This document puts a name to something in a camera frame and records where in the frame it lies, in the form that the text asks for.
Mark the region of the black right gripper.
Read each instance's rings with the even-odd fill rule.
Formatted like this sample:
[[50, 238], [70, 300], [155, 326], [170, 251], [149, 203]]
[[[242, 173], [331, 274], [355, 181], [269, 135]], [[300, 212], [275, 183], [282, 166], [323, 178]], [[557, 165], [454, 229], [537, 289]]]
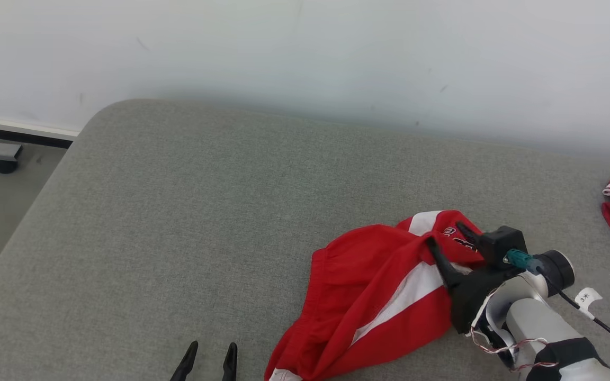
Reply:
[[[464, 237], [466, 246], [473, 251], [488, 251], [488, 232], [477, 233], [464, 222], [456, 222], [456, 228]], [[451, 324], [459, 334], [470, 331], [481, 307], [485, 305], [485, 299], [494, 289], [523, 272], [515, 266], [504, 269], [481, 266], [468, 274], [462, 274], [442, 254], [434, 237], [428, 237], [426, 243], [443, 284], [447, 289], [451, 289]]]

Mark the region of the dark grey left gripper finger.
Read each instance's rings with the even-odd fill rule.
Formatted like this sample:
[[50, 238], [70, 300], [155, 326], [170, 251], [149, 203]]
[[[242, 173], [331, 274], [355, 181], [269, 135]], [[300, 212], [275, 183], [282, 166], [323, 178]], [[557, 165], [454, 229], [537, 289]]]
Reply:
[[223, 376], [222, 381], [236, 381], [238, 366], [238, 347], [235, 342], [228, 345], [227, 354], [223, 360]]
[[170, 381], [186, 381], [188, 375], [193, 370], [198, 347], [198, 341], [191, 342], [187, 351], [185, 352], [185, 355], [182, 357], [176, 370], [172, 374]]

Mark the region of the red white basketball shorts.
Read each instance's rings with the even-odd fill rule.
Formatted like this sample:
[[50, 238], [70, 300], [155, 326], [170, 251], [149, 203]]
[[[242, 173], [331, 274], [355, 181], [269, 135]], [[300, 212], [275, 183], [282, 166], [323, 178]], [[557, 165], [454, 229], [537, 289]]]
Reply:
[[394, 361], [451, 328], [451, 299], [428, 247], [462, 273], [484, 259], [458, 231], [456, 210], [419, 212], [396, 226], [375, 224], [312, 254], [302, 313], [269, 359], [265, 381], [322, 381]]

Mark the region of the white black wall baseboard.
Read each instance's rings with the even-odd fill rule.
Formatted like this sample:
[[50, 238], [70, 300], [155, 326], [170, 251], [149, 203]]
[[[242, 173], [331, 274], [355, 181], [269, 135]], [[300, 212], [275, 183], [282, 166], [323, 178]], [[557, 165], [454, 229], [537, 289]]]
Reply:
[[80, 132], [0, 120], [0, 140], [68, 149]]

